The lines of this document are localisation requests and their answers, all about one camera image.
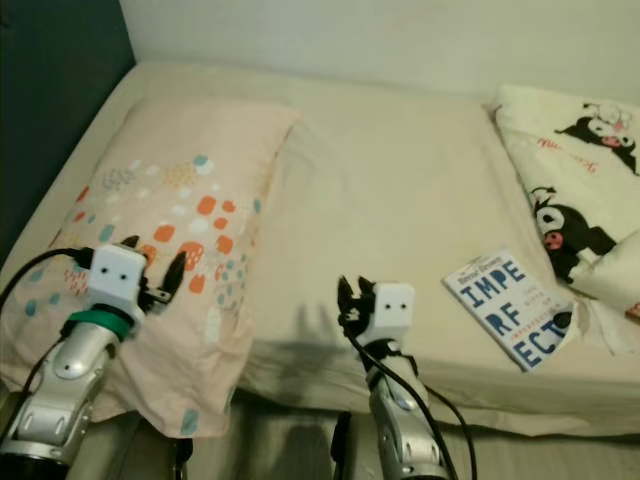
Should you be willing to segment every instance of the black cable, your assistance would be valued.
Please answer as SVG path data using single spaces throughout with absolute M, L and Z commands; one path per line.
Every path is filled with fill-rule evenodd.
M 476 459 L 476 448 L 475 448 L 475 445 L 473 444 L 473 438 L 471 437 L 471 431 L 469 430 L 469 425 L 467 425 L 467 422 L 464 421 L 464 417 L 462 416 L 460 411 L 458 411 L 456 406 L 453 403 L 451 403 L 451 401 L 447 397 L 445 397 L 441 393 L 436 392 L 433 388 L 428 387 L 426 385 L 424 385 L 424 388 L 426 388 L 431 395 L 433 395 L 442 403 L 444 403 L 447 407 L 449 407 L 449 409 L 453 412 L 453 414 L 456 416 L 456 418 L 460 422 L 460 428 L 462 429 L 464 438 L 467 441 L 467 447 L 469 448 L 469 461 L 471 463 L 471 480 L 477 480 L 478 479 L 478 463 Z
M 353 347 L 358 351 L 358 353 L 361 356 L 366 357 L 367 360 L 369 360 L 373 365 L 375 365 L 378 370 L 380 370 L 386 376 L 394 380 L 398 385 L 404 388 L 409 393 L 409 395 L 413 397 L 413 399 L 418 404 L 420 411 L 427 419 L 427 423 L 429 424 L 429 427 L 433 432 L 434 440 L 436 441 L 436 444 L 438 445 L 438 447 L 442 452 L 442 457 L 444 459 L 444 463 L 447 467 L 447 470 L 451 475 L 451 480 L 459 480 L 458 473 L 456 472 L 456 468 L 453 464 L 453 460 L 451 459 L 451 455 L 449 454 L 449 449 L 447 448 L 447 444 L 444 441 L 444 438 L 442 437 L 442 433 L 440 432 L 440 429 L 436 424 L 435 418 L 433 418 L 433 415 L 431 415 L 429 408 L 425 405 L 424 400 L 422 400 L 422 397 L 420 397 L 420 394 L 416 392 L 415 389 L 411 385 L 409 385 L 406 382 L 406 380 L 404 380 L 400 375 L 398 375 L 396 372 L 391 370 L 389 367 L 387 367 L 386 365 L 378 361 L 378 359 L 376 359 L 369 352 L 367 352 L 366 349 L 360 344 L 360 342 L 358 342 L 358 340 L 356 340 L 356 338 L 353 336 L 353 334 L 349 330 L 347 322 L 345 322 L 342 318 L 339 318 L 338 322 L 343 328 L 345 337 L 347 337 L 347 340 L 351 342 L 351 345 L 353 345 Z
M 86 250 L 86 249 L 80 249 L 79 250 L 79 249 L 76 249 L 76 248 L 58 248 L 58 249 L 54 249 L 54 250 L 49 250 L 48 252 L 44 252 L 44 253 L 38 255 L 37 257 L 29 260 L 11 278 L 11 280 L 9 281 L 7 286 L 2 291 L 2 295 L 0 295 L 0 319 L 1 319 L 1 316 L 2 316 L 2 309 L 4 307 L 5 302 L 7 301 L 7 298 L 9 298 L 9 294 L 11 293 L 11 291 L 15 288 L 15 286 L 18 284 L 20 279 L 22 277 L 24 277 L 24 275 L 29 270 L 31 270 L 33 267 L 35 267 L 38 263 L 40 263 L 40 262 L 42 262 L 42 261 L 44 261 L 44 260 L 46 260 L 48 258 L 55 257 L 56 255 L 67 255 L 67 256 L 72 257 L 72 258 L 77 258 L 77 257 L 82 257 L 83 255 L 86 255 L 86 254 L 88 254 L 88 250 Z M 58 343 L 60 343 L 60 340 L 56 341 L 53 345 L 51 345 L 51 347 L 49 347 L 49 349 L 45 352 L 45 354 L 42 355 L 42 357 L 40 357 L 40 359 L 33 366 L 33 368 L 31 369 L 31 372 L 29 372 L 29 376 L 27 377 L 27 381 L 25 382 L 24 386 L 22 387 L 22 391 L 20 392 L 20 398 L 18 400 L 18 404 L 13 409 L 13 413 L 11 415 L 11 418 L 9 419 L 9 422 L 5 426 L 4 431 L 2 432 L 2 435 L 0 435 L 0 441 L 2 439 L 4 439 L 6 434 L 9 432 L 9 429 L 11 428 L 11 425 L 13 424 L 13 422 L 16 419 L 16 416 L 18 415 L 20 407 L 22 406 L 24 401 L 28 398 L 29 390 L 31 389 L 31 384 L 33 383 L 33 379 L 35 378 L 36 374 L 40 370 L 40 367 L 42 366 L 42 362 L 44 362 L 44 359 L 47 357 L 47 355 L 49 355 L 49 353 L 51 353 L 51 350 L 53 350 L 55 348 L 55 346 L 58 345 Z

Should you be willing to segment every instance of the book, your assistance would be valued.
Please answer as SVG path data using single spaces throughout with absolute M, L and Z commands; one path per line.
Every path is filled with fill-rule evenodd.
M 553 355 L 568 331 L 572 302 L 545 288 L 506 248 L 443 282 L 524 371 Z

